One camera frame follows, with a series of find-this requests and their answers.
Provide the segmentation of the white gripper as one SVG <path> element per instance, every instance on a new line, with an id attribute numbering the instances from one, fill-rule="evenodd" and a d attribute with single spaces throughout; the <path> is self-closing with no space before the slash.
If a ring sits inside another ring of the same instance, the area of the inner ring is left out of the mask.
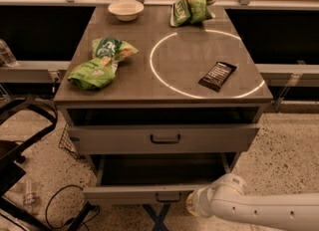
<path id="1" fill-rule="evenodd" d="M 186 199 L 186 209 L 193 216 L 208 218 L 213 215 L 211 210 L 211 201 L 214 189 L 203 187 L 194 190 Z"/>

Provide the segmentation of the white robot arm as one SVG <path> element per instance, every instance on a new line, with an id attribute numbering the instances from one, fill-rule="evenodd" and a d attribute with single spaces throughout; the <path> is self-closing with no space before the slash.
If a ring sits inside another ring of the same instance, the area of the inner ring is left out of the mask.
<path id="1" fill-rule="evenodd" d="M 319 231 L 319 194 L 252 196 L 238 175 L 224 174 L 186 199 L 194 216 L 249 223 L 285 231 Z"/>

